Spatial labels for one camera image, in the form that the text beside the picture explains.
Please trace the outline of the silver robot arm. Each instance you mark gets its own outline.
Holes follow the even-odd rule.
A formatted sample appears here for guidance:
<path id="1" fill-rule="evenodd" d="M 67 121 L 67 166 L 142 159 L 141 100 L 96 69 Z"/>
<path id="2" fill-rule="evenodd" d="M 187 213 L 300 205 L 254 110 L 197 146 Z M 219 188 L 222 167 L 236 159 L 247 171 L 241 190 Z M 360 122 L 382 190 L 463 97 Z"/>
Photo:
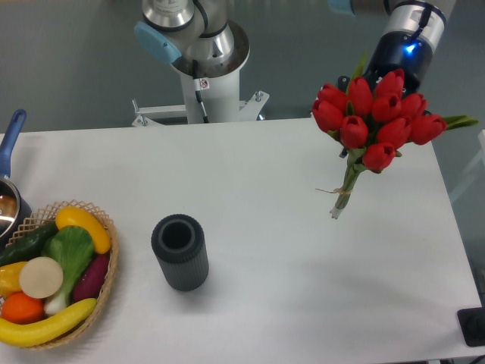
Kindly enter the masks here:
<path id="1" fill-rule="evenodd" d="M 454 1 L 329 1 L 338 14 L 389 17 L 363 78 L 371 89 L 390 71 L 404 71 L 403 96 L 419 90 L 437 50 Z"/>

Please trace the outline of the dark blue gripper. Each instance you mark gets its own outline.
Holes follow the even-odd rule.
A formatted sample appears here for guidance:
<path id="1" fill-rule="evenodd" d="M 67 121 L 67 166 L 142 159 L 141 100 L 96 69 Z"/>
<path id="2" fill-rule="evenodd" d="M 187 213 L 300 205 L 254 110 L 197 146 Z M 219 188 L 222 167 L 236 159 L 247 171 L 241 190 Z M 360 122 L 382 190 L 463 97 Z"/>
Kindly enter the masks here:
<path id="1" fill-rule="evenodd" d="M 369 83 L 371 90 L 390 71 L 402 69 L 404 71 L 403 94 L 409 95 L 419 90 L 427 69 L 432 61 L 432 48 L 421 39 L 410 40 L 410 35 L 401 32 L 390 32 L 381 38 L 369 62 L 363 77 Z M 337 88 L 348 93 L 349 76 L 342 75 L 337 80 Z M 423 115 L 432 113 L 425 110 Z"/>

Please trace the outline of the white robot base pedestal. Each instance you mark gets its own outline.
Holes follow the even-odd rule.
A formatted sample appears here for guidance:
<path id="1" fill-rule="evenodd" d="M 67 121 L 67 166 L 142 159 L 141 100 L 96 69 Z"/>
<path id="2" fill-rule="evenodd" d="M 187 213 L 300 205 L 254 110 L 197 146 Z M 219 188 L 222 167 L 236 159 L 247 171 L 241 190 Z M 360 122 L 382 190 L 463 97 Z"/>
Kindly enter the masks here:
<path id="1" fill-rule="evenodd" d="M 144 1 L 134 27 L 138 43 L 180 77 L 189 124 L 260 121 L 269 95 L 240 98 L 240 71 L 250 54 L 226 1 Z"/>

